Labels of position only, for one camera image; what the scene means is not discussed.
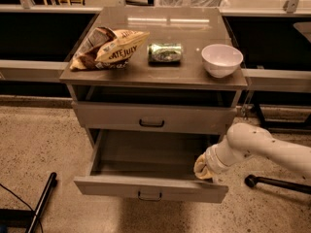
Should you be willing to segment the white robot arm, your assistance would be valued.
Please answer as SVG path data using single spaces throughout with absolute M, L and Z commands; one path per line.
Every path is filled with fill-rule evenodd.
M 247 124 L 231 125 L 223 139 L 209 147 L 195 161 L 193 171 L 201 180 L 227 171 L 253 155 L 302 175 L 311 177 L 311 148 L 274 138 L 267 130 Z

